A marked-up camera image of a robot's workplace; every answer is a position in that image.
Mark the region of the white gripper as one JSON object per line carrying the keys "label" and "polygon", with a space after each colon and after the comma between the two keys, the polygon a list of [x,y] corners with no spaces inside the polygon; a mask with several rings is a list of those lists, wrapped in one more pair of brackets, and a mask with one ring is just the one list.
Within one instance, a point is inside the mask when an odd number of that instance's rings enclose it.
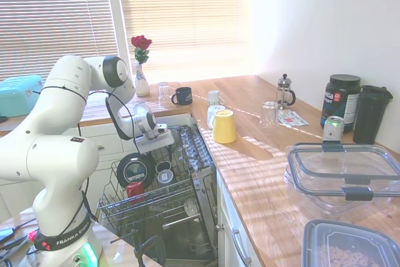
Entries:
{"label": "white gripper", "polygon": [[171,130],[167,129],[165,133],[159,134],[153,139],[141,136],[135,139],[137,150],[140,153],[152,151],[153,158],[159,159],[159,152],[156,149],[164,148],[163,158],[169,158],[169,145],[174,143],[174,137]]}

